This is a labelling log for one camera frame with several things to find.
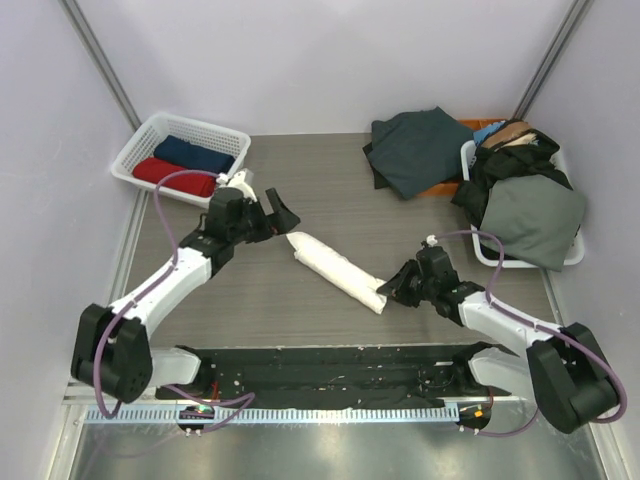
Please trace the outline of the white floral print t-shirt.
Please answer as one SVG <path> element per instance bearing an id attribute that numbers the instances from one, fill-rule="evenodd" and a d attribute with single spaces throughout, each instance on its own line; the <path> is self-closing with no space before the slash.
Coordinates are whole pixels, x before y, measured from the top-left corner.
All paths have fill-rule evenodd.
<path id="1" fill-rule="evenodd" d="M 304 232 L 286 235 L 294 258 L 374 313 L 381 315 L 387 298 L 377 292 L 384 281 L 367 273 L 346 257 Z"/>

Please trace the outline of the white plastic lattice basket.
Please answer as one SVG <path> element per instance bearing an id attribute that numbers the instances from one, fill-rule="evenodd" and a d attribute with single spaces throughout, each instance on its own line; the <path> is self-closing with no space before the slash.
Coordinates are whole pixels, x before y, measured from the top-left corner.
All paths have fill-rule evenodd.
<path id="1" fill-rule="evenodd" d="M 131 183 L 142 190 L 153 192 L 154 182 L 147 182 L 134 177 L 134 168 L 150 157 L 155 148 L 173 135 L 193 145 L 208 148 L 224 154 L 230 154 L 234 162 L 223 175 L 222 184 L 236 179 L 252 184 L 253 173 L 244 167 L 244 160 L 251 145 L 248 134 L 168 113 L 157 113 L 146 120 L 123 147 L 111 165 L 111 174 L 122 181 Z"/>

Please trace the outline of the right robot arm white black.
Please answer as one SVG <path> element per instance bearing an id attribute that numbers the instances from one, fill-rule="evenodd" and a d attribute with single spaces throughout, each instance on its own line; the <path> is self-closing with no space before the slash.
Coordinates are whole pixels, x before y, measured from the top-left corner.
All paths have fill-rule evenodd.
<path id="1" fill-rule="evenodd" d="M 614 422 L 626 411 L 621 381 L 587 327 L 559 326 L 498 301 L 482 286 L 460 280 L 440 246 L 424 245 L 377 291 L 404 306 L 429 302 L 440 316 L 504 347 L 481 347 L 452 369 L 453 386 L 462 394 L 494 386 L 529 398 L 565 434 L 587 423 Z"/>

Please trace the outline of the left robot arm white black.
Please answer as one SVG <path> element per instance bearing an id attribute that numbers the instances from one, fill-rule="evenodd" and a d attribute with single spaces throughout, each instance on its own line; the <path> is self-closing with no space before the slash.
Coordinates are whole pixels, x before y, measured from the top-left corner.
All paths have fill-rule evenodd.
<path id="1" fill-rule="evenodd" d="M 188 347 L 152 349 L 150 340 L 172 310 L 233 258 L 237 245 L 287 234 L 299 224 L 276 189 L 266 195 L 270 213 L 239 188 L 220 189 L 198 227 L 181 240 L 165 265 L 111 305 L 86 307 L 79 320 L 72 377 L 122 403 L 137 400 L 149 387 L 166 385 L 178 385 L 193 399 L 205 397 L 213 375 L 204 360 Z"/>

